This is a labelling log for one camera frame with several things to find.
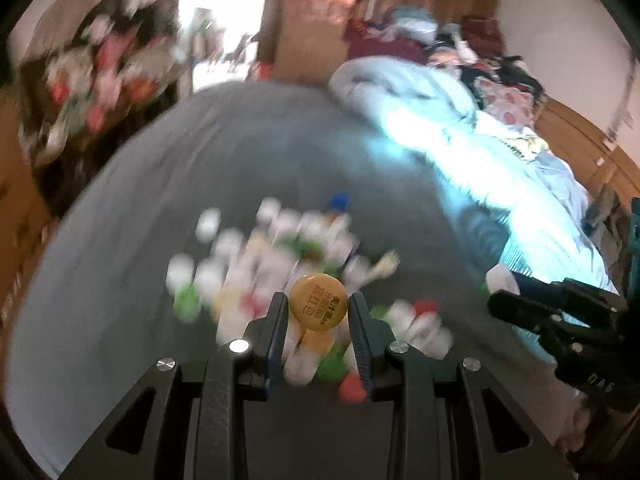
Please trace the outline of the light blue duvet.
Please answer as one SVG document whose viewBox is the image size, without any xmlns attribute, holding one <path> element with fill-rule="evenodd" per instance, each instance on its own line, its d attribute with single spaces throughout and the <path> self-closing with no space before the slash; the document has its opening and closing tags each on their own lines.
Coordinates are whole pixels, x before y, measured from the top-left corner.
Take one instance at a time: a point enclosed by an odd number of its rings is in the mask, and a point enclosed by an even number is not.
<svg viewBox="0 0 640 480">
<path fill-rule="evenodd" d="M 590 197 L 568 163 L 548 151 L 527 160 L 510 148 L 521 133 L 479 110 L 456 78 L 370 56 L 340 66 L 328 88 L 494 214 L 508 232 L 500 263 L 546 283 L 572 278 L 614 292 L 604 258 L 582 229 Z"/>
</svg>

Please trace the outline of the yellow bottle cap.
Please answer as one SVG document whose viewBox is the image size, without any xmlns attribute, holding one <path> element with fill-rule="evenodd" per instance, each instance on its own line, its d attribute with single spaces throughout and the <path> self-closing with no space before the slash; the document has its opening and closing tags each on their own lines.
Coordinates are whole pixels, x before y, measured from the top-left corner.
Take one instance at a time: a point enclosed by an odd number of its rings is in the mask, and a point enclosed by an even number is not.
<svg viewBox="0 0 640 480">
<path fill-rule="evenodd" d="M 326 332 L 340 324 L 347 313 L 346 288 L 329 274 L 306 274 L 288 293 L 288 307 L 305 330 Z"/>
</svg>

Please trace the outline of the cluttered side table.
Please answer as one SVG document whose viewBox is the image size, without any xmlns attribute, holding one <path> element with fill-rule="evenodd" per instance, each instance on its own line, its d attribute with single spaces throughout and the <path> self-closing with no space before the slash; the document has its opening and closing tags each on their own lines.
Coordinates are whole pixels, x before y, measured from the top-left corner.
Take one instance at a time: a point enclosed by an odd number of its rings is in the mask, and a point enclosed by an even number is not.
<svg viewBox="0 0 640 480">
<path fill-rule="evenodd" d="M 29 165 L 82 150 L 176 82 L 184 64 L 178 0 L 54 0 L 17 66 Z"/>
</svg>

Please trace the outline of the red patterned pillow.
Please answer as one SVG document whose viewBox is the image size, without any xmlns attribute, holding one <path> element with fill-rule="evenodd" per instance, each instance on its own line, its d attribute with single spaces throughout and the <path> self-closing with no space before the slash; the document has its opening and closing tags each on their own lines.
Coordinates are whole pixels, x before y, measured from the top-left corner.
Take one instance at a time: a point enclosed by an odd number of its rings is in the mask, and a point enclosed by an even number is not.
<svg viewBox="0 0 640 480">
<path fill-rule="evenodd" d="M 482 110 L 512 130 L 531 127 L 534 124 L 534 97 L 515 87 L 478 77 L 474 82 L 480 96 Z"/>
</svg>

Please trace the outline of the red bottle cap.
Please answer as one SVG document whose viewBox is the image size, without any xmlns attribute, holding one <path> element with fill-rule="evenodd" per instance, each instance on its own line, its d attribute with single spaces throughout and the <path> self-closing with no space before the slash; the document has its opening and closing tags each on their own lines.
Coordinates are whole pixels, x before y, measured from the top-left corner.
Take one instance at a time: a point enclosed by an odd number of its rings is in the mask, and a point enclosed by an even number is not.
<svg viewBox="0 0 640 480">
<path fill-rule="evenodd" d="M 341 381 L 337 389 L 338 397 L 349 404 L 358 404 L 367 399 L 367 391 L 363 388 L 360 377 L 349 373 Z"/>
</svg>

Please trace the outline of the grey bed sheet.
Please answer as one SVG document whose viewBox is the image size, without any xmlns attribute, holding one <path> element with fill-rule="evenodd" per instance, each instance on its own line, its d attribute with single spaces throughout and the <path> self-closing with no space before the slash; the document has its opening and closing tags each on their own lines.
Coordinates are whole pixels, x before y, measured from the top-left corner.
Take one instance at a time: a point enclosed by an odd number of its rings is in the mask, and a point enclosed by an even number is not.
<svg viewBox="0 0 640 480">
<path fill-rule="evenodd" d="M 370 306 L 431 299 L 454 334 L 450 356 L 477 358 L 556 440 L 575 408 L 482 294 L 506 234 L 422 157 L 326 92 L 227 82 L 186 99 L 125 144 L 56 231 L 22 303 L 6 373 L 13 427 L 35 463 L 58 476 L 159 359 L 203 361 L 208 316 L 183 324 L 165 285 L 169 259 L 203 258 L 201 212 L 252 229 L 259 204 L 321 209 L 350 201 L 361 250 L 393 249 L 400 266 L 366 288 Z"/>
</svg>

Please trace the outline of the cardboard box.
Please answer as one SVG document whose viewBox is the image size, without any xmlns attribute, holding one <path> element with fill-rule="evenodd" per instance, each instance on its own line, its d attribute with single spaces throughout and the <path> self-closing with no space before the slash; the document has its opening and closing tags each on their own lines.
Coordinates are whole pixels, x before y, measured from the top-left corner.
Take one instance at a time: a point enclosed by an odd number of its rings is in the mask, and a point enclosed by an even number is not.
<svg viewBox="0 0 640 480">
<path fill-rule="evenodd" d="M 285 0 L 271 77 L 326 84 L 346 61 L 345 28 L 357 0 Z"/>
</svg>

